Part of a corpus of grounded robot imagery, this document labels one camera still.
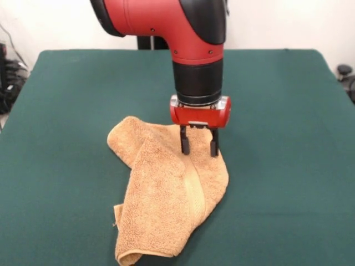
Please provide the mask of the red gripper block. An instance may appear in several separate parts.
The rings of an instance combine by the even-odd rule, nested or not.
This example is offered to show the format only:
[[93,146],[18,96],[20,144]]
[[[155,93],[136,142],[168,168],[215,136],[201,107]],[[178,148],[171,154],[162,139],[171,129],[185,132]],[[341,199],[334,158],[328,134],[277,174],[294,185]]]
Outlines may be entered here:
[[230,111],[231,99],[228,96],[222,96],[212,105],[187,106],[179,102],[177,95],[173,95],[170,99],[170,116],[173,123],[180,125],[181,152],[184,155],[190,154],[186,126],[202,126],[211,128],[210,155],[217,157],[219,155],[218,128],[224,128],[227,125]]

